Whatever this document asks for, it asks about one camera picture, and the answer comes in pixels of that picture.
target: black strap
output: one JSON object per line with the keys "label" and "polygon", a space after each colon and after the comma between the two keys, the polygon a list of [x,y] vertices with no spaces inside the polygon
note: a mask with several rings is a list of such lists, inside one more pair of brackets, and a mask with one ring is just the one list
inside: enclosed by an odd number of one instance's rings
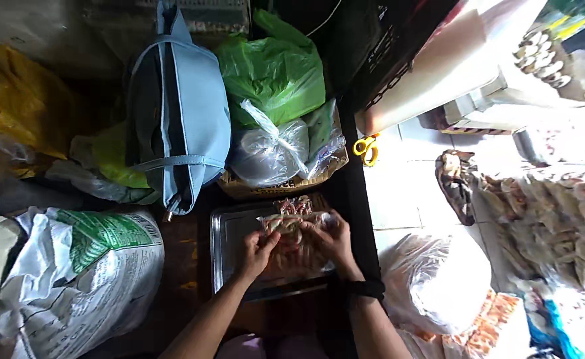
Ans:
{"label": "black strap", "polygon": [[368,279],[367,281],[346,281],[344,282],[345,292],[348,295],[377,298],[383,302],[385,284],[379,280]]}

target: scissors handle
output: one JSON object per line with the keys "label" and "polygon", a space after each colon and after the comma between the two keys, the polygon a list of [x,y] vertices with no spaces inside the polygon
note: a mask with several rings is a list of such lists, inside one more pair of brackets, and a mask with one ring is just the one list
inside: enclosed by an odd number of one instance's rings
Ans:
{"label": "scissors handle", "polygon": [[[367,159],[368,153],[370,151],[372,151],[372,157],[370,157],[370,159]],[[366,149],[365,153],[363,153],[361,155],[361,161],[363,162],[364,165],[372,167],[376,163],[377,157],[378,157],[378,147],[376,146],[376,142],[374,142],[374,143],[371,143],[369,145],[369,147]]]}
{"label": "scissors handle", "polygon": [[362,139],[357,140],[352,146],[352,153],[355,156],[361,156],[362,154],[368,151],[370,145],[375,141],[375,137],[363,137]]}

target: floor tile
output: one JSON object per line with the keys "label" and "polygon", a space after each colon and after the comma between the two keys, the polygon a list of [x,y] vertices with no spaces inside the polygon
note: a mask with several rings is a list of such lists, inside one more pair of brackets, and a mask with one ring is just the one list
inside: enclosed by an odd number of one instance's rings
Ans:
{"label": "floor tile", "polygon": [[383,130],[376,138],[376,146],[378,148],[377,164],[391,164],[392,166],[397,162],[407,161],[405,151],[402,150],[403,143],[398,125]]}
{"label": "floor tile", "polygon": [[406,195],[419,208],[421,224],[424,227],[460,224],[456,213],[448,204],[439,188],[435,175],[435,161],[408,163],[409,174],[406,182],[409,190]]}
{"label": "floor tile", "polygon": [[406,163],[380,162],[363,168],[374,229],[420,227],[421,220],[410,195]]}
{"label": "floor tile", "polygon": [[450,135],[422,127],[418,117],[400,123],[399,128],[403,139],[402,156],[408,160],[433,161],[443,151],[453,148]]}

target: wire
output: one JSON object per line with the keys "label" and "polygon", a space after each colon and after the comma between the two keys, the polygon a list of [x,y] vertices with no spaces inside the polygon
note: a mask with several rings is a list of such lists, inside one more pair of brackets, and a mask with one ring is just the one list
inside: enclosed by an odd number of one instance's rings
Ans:
{"label": "wire", "polygon": [[323,25],[326,24],[326,22],[328,22],[328,20],[330,20],[330,18],[332,17],[332,15],[335,13],[336,8],[339,7],[339,5],[341,4],[342,0],[339,0],[338,3],[336,3],[335,8],[333,9],[333,12],[330,13],[330,15],[328,15],[328,18],[326,20],[324,20],[319,26],[317,26],[314,30],[310,31],[306,36],[309,37],[310,35],[312,35],[313,33],[315,33],[315,31],[319,30],[319,28],[321,28]]}

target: blue bag strap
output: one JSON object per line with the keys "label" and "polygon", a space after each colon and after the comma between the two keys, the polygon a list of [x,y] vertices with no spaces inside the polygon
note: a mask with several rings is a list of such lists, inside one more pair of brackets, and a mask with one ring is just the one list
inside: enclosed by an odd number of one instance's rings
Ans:
{"label": "blue bag strap", "polygon": [[219,169],[223,169],[226,167],[225,162],[217,161],[216,159],[211,159],[206,156],[200,155],[181,155],[181,156],[171,156],[171,157],[163,157],[161,159],[150,160],[148,162],[144,162],[143,164],[138,164],[133,167],[137,171],[150,171],[151,169],[157,169],[166,166],[179,166],[179,165],[206,165],[211,167],[217,167]]}

